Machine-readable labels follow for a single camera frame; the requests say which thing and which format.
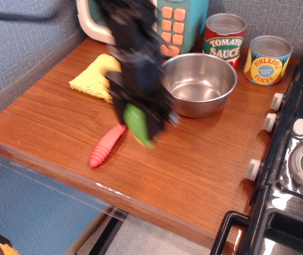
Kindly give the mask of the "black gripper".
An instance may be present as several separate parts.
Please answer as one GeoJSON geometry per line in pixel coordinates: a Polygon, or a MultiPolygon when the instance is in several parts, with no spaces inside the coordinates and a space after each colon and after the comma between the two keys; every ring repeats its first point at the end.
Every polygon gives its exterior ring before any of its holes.
{"type": "Polygon", "coordinates": [[[109,51],[121,67],[121,72],[107,71],[105,74],[120,124],[126,124],[124,111],[127,103],[132,103],[145,113],[150,140],[165,128],[166,121],[177,126],[179,116],[174,110],[174,99],[162,84],[165,73],[159,50],[130,51],[110,47],[109,51]]]}

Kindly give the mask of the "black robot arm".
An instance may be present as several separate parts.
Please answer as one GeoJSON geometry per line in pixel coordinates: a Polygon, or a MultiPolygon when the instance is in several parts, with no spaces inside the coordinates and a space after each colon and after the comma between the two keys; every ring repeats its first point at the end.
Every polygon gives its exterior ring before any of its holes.
{"type": "Polygon", "coordinates": [[[109,51],[121,69],[105,73],[114,109],[121,124],[150,147],[166,122],[179,122],[174,99],[163,85],[162,41],[152,29],[155,6],[150,1],[96,3],[115,41],[109,51]]]}

